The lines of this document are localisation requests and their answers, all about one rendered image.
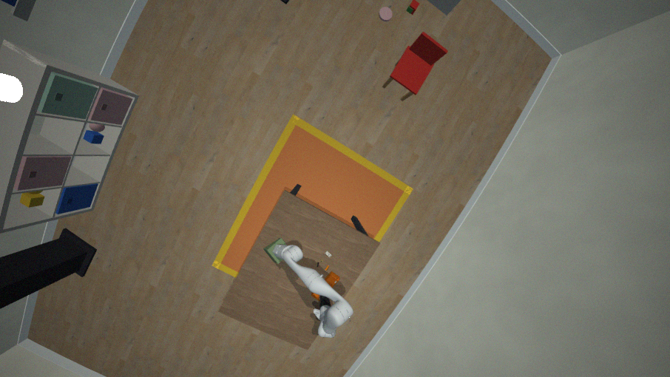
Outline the orange bins with labels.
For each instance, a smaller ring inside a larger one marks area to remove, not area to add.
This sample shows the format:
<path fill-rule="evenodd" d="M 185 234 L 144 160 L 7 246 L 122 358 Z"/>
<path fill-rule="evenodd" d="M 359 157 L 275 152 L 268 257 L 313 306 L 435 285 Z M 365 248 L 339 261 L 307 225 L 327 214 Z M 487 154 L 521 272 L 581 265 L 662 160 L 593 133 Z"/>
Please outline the orange bins with labels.
<path fill-rule="evenodd" d="M 340 280 L 339 276 L 337 276 L 334 272 L 330 272 L 329 275 L 326 276 L 325 281 L 333 288 L 335 284 Z M 311 293 L 311 296 L 314 297 L 315 299 L 319 300 L 319 295 L 315 293 Z M 320 301 L 320 300 L 319 300 Z"/>

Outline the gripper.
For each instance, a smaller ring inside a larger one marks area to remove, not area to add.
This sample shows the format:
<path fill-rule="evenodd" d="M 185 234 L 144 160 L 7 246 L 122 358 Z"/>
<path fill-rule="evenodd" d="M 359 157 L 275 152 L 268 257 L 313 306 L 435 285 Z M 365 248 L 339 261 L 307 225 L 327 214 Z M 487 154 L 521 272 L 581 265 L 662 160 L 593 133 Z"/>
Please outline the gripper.
<path fill-rule="evenodd" d="M 323 311 L 328 311 L 328 309 L 331 307 L 331 303 L 330 303 L 329 298 L 319 295 L 319 300 L 320 300 L 319 310 L 314 309 L 314 314 L 316 315 L 318 320 L 320 320 L 321 313 Z"/>

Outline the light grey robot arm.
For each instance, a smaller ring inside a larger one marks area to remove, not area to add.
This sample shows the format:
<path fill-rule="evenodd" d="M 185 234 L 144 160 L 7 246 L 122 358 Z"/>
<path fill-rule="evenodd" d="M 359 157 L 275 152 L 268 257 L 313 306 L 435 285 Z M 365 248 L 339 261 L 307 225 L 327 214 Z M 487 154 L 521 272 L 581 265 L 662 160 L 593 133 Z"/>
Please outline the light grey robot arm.
<path fill-rule="evenodd" d="M 284 259 L 288 266 L 298 275 L 312 293 L 328 297 L 335 302 L 328 309 L 328 312 L 323 311 L 321 313 L 318 328 L 320 337 L 335 337 L 336 329 L 343 325 L 353 315 L 353 308 L 351 305 L 339 295 L 316 270 L 303 267 L 296 263 L 303 258 L 302 250 L 298 246 L 275 245 L 274 250 L 272 251 L 274 255 L 280 259 Z"/>

